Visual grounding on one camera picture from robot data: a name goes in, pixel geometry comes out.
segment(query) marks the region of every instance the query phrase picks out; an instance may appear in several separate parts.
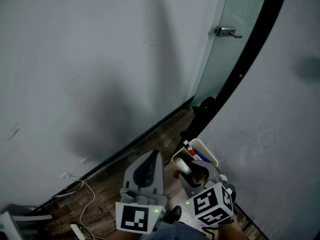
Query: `metal door lock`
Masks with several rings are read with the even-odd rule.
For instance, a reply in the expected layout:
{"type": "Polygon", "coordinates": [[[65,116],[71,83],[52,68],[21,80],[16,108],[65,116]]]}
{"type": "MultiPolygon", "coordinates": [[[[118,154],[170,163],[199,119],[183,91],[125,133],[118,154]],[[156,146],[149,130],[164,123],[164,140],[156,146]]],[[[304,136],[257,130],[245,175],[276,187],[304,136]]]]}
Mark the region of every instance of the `metal door lock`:
{"type": "Polygon", "coordinates": [[[215,34],[217,37],[226,38],[226,37],[234,37],[234,38],[242,38],[242,35],[236,34],[235,27],[216,27],[209,31],[209,35],[215,34]]]}

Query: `white chair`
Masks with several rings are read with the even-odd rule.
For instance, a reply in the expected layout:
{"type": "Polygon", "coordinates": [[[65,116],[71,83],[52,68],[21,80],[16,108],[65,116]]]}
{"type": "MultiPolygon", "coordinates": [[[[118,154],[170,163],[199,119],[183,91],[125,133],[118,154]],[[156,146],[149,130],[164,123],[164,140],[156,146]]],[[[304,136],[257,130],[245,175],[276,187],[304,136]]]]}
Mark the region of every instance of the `white chair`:
{"type": "Polygon", "coordinates": [[[20,229],[18,225],[25,222],[35,222],[52,219],[51,215],[42,216],[11,216],[8,211],[0,214],[0,240],[25,240],[25,237],[30,238],[38,234],[35,229],[20,229]]]}

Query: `frosted glass panel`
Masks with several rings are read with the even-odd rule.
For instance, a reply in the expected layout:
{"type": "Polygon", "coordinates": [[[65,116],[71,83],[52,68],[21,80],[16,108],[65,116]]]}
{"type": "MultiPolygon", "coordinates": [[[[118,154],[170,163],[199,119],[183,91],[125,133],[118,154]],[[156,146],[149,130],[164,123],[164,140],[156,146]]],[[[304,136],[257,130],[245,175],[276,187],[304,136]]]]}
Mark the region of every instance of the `frosted glass panel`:
{"type": "Polygon", "coordinates": [[[209,96],[217,97],[249,39],[263,3],[264,0],[225,1],[219,26],[234,27],[235,33],[243,37],[215,37],[193,104],[209,96]]]}

